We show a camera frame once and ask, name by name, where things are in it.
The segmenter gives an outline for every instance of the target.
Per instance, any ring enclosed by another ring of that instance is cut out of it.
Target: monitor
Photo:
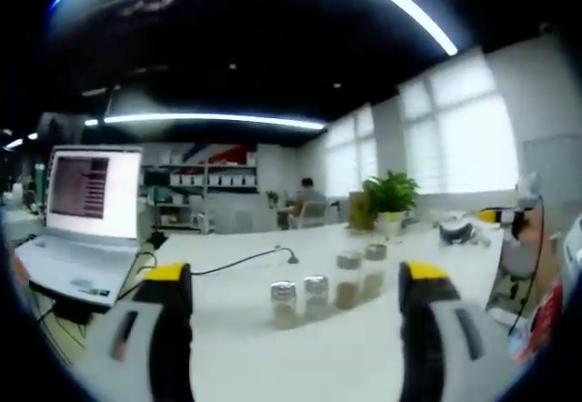
[[[46,227],[137,239],[141,149],[58,146],[53,151]]]

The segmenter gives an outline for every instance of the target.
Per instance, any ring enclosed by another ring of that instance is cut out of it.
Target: white laptop
[[[46,230],[16,249],[33,285],[112,307],[139,251],[137,192],[142,150],[57,146]]]

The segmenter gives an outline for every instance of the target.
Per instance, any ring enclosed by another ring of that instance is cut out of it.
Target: glass jar
[[[276,328],[290,329],[297,325],[297,292],[293,282],[277,281],[271,284],[271,303]]]
[[[351,309],[356,306],[359,295],[362,255],[357,252],[340,255],[336,264],[339,270],[335,304],[339,309]]]
[[[329,280],[325,276],[313,275],[304,280],[306,288],[306,320],[320,320],[328,312]]]
[[[362,298],[375,299],[382,294],[386,278],[387,252],[385,245],[369,245],[364,253]]]

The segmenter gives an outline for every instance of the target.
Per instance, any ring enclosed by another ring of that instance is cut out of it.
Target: desk
[[[6,241],[24,240],[30,234],[41,234],[44,229],[40,216],[24,209],[5,210],[2,220]]]
[[[186,260],[204,271],[268,250],[291,247],[300,260],[288,265],[288,253],[251,260],[193,279],[194,346],[192,385],[197,401],[226,402],[251,397],[257,402],[306,400],[397,400],[404,379],[401,318],[397,304],[398,263],[405,259],[444,268],[462,297],[487,304],[495,281],[503,233],[483,224],[491,247],[438,246],[430,229],[388,244],[391,268],[384,294],[374,301],[299,328],[272,328],[270,284],[297,283],[297,306],[304,308],[304,276],[330,276],[333,300],[335,256],[363,250],[377,236],[350,235],[344,225],[231,236],[173,235],[158,249],[160,265]]]

